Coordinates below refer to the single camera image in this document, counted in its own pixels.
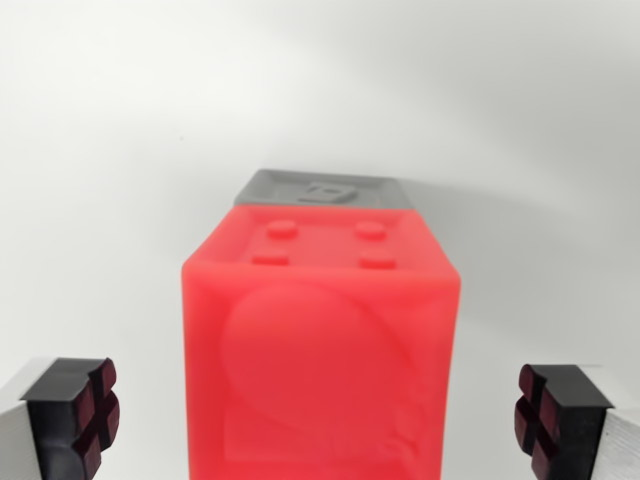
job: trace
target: white backdrop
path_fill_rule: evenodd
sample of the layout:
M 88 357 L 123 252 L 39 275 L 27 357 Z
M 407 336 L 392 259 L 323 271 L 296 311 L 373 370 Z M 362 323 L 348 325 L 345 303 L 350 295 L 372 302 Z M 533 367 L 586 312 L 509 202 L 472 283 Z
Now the white backdrop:
M 640 397 L 640 4 L 0 0 L 0 382 L 109 355 L 101 480 L 186 480 L 179 270 L 259 167 L 410 179 L 462 274 L 446 480 L 525 362 Z

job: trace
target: red cube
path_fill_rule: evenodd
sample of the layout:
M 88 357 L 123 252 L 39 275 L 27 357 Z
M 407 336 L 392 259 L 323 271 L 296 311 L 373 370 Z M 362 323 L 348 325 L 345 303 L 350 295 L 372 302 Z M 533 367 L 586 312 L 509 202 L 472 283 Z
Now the red cube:
M 439 480 L 458 274 L 412 209 L 241 205 L 183 269 L 191 480 Z

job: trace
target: black gripper pad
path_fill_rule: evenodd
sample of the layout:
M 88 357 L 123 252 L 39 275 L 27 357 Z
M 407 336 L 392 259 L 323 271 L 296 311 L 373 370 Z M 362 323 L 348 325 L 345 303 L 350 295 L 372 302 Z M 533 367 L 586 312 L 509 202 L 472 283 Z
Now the black gripper pad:
M 525 365 L 520 389 L 516 438 L 538 480 L 589 480 L 613 405 L 576 365 Z
M 43 480 L 91 480 L 120 420 L 110 359 L 60 358 L 22 397 Z

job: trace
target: cube face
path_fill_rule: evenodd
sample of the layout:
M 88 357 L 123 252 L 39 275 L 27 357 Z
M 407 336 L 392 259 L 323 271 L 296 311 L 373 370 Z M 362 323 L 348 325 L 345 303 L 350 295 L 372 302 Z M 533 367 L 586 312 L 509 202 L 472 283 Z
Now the cube face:
M 412 208 L 397 180 L 385 177 L 259 170 L 236 205 Z
M 192 480 L 440 478 L 459 279 L 417 213 L 235 207 L 183 288 Z

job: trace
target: cube top face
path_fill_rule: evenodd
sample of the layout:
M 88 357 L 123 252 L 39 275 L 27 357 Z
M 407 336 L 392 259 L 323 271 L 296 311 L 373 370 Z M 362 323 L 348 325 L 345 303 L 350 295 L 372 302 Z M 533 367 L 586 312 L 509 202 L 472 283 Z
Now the cube top face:
M 414 272 L 444 281 L 457 279 L 413 210 L 241 205 L 192 260 L 255 269 Z
M 398 181 L 392 178 L 281 170 L 259 170 L 235 203 L 413 208 Z

